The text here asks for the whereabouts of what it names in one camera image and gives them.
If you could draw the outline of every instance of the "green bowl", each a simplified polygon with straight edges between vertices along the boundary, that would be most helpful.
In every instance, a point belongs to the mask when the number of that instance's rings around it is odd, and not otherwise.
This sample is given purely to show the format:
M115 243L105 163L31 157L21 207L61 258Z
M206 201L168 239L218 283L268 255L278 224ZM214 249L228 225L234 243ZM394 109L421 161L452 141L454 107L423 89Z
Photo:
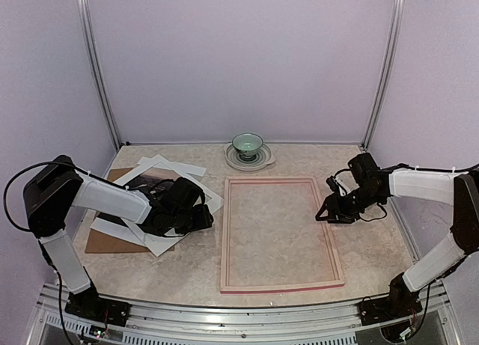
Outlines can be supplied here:
M253 133L239 134L233 138L233 148L238 152L239 157L245 161L251 161L263 146L263 139Z

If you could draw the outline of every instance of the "white wall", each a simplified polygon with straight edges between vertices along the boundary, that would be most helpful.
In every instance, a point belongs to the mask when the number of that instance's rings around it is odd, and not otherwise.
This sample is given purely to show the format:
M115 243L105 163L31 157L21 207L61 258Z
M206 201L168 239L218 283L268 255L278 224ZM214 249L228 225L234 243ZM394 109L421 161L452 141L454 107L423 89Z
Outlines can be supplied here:
M20 169L65 153L96 174L114 156L88 65L76 0L0 0L0 190ZM19 179L10 193L25 225ZM70 234L82 212L68 217ZM0 212L1 345L20 344L47 277L33 235Z
M394 0L90 0L130 142L360 143Z
M479 162L479 0L406 0L371 152L380 166ZM400 199L422 254L448 232L451 208ZM445 282L465 344L479 344L479 256Z

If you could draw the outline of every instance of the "brown cardboard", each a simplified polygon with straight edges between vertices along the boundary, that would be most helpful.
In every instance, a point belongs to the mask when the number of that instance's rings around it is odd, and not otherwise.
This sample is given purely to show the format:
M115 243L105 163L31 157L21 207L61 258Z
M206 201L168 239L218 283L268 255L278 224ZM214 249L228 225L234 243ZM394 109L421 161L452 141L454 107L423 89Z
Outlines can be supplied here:
M110 170L106 179L115 181L119 177L122 177L133 168L122 168ZM169 248L168 251L174 250L174 246ZM94 229L90 229L88 235L87 246L85 247L85 253L91 254L105 254L105 253L146 253L149 252L148 248L141 245L133 244L132 242L126 242L122 239L109 236L108 234L101 233Z

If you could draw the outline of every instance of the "white cardboard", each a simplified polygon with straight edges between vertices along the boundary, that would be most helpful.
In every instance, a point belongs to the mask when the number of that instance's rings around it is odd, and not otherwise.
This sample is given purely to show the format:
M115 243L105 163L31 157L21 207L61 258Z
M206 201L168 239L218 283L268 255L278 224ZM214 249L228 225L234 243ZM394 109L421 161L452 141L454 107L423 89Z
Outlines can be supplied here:
M146 156L143 156L140 161L138 162L139 165L144 164L145 162L149 162L150 158L147 158ZM191 174L191 175L199 175L200 177L203 177L205 173L207 172L206 168L203 167L198 167L197 165L191 165L191 164L186 164L186 163L179 163L179 162L169 162L170 165L174 166L175 169L184 171L185 173ZM162 163L158 163L154 165L154 168L159 168L159 169L170 169L168 166L165 166Z
M210 200L206 202L206 204L208 205L210 212L214 214L223 205L223 199L215 192L212 192L206 186L198 182L194 177L186 173L185 169L188 167L184 167L184 165L185 164L183 163L169 162L166 158L160 155L157 155L151 159L142 158L138 167L118 178L115 183L118 185L124 185L152 167L172 170L178 173L181 177L185 177L186 179L191 180L194 184L200 186L203 189L205 195L208 195L210 197ZM201 173L199 169L196 169L195 171L197 175ZM179 242L182 238L184 238L184 236L172 238L154 236L145 233L138 225L132 222L128 222L125 219L123 219L123 221L128 226L128 228L113 224L111 222L107 222L99 218L96 218L94 220L90 228L125 240L127 242L146 246L157 257L163 254L177 242ZM174 230L170 230L166 233L166 235L175 236L176 234Z

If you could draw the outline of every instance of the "wooden picture frame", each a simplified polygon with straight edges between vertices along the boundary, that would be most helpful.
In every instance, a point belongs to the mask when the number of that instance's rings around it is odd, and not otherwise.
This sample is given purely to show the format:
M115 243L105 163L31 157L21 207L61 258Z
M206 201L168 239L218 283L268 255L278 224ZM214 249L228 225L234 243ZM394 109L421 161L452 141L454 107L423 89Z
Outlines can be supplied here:
M339 261L338 250L331 228L327 222L318 222L318 230L323 232L326 240L327 252L331 262L333 279L302 284L254 285L235 286L230 284L230 236L231 236L231 187L247 184L309 184L317 209L321 206L320 191L313 177L226 177L225 178L225 205L223 208L222 229L222 259L220 275L220 292L223 294L256 294L256 293L285 293L301 290L318 290L344 286L344 276Z

